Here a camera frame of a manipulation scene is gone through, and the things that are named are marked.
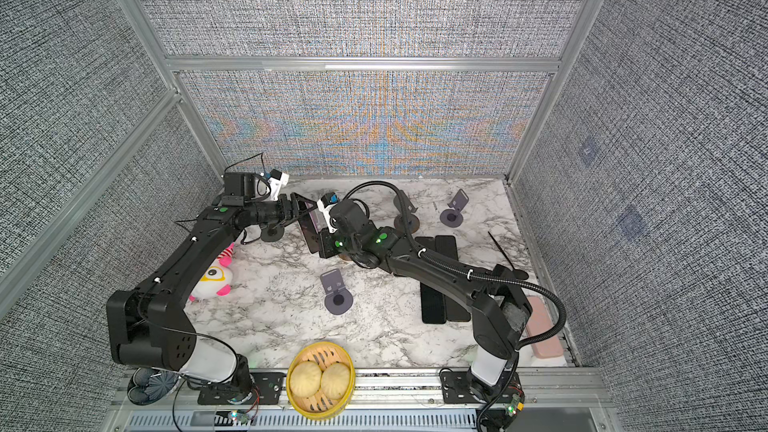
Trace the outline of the phone pink case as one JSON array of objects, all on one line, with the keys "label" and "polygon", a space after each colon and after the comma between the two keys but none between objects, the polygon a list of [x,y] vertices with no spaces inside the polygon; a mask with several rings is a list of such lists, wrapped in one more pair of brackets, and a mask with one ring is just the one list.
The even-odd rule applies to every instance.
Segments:
[{"label": "phone pink case", "polygon": [[309,252],[321,258],[328,256],[328,240],[330,232],[325,218],[326,204],[321,198],[317,201],[300,196],[299,226],[301,228]]}]

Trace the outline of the wooden base stand front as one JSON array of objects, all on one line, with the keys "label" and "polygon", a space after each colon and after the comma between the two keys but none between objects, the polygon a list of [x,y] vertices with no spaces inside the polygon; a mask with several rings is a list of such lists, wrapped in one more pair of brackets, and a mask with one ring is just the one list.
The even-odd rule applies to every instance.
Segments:
[{"label": "wooden base stand front", "polygon": [[401,233],[406,231],[411,234],[416,233],[420,228],[420,220],[416,216],[418,208],[411,202],[407,194],[402,190],[397,192],[393,204],[398,211],[398,215],[394,219],[394,228]]}]

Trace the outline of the black phone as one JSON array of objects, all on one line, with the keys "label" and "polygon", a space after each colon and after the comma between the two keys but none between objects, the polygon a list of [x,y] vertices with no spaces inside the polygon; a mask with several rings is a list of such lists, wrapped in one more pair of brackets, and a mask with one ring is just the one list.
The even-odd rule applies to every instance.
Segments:
[{"label": "black phone", "polygon": [[445,317],[447,322],[466,323],[471,321],[471,314],[458,302],[445,298]]},{"label": "black phone", "polygon": [[423,248],[426,248],[428,250],[435,250],[434,237],[416,237],[415,241]]},{"label": "black phone", "polygon": [[438,235],[434,237],[434,250],[453,261],[458,260],[456,237],[453,235]]},{"label": "black phone", "polygon": [[447,322],[445,297],[433,288],[420,284],[421,320],[424,324],[440,325]]}]

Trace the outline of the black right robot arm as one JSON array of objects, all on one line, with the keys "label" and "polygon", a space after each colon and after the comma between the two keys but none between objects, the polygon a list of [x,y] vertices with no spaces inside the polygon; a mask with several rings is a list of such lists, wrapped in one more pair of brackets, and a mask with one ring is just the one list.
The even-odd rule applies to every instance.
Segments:
[{"label": "black right robot arm", "polygon": [[[352,199],[327,194],[317,202],[326,225],[319,231],[319,255],[343,255],[364,269],[381,269],[436,290],[470,314],[477,354],[467,372],[472,395],[488,403],[507,388],[501,380],[514,370],[519,351],[558,335],[566,324],[566,308],[551,291],[519,280],[498,265],[489,271],[451,259],[417,242],[407,232],[378,227]],[[524,337],[533,307],[524,291],[548,299],[558,312],[546,331]]]}]

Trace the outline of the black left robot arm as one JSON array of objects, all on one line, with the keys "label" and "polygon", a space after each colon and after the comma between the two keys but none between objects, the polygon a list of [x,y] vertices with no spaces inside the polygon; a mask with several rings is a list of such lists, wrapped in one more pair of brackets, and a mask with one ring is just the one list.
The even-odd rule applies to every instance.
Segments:
[{"label": "black left robot arm", "polygon": [[178,248],[131,290],[106,302],[112,359],[117,364],[173,371],[211,387],[248,394],[246,358],[224,341],[195,331],[185,305],[210,266],[251,226],[284,228],[315,210],[295,193],[272,199],[255,173],[227,172],[224,189],[201,211]]}]

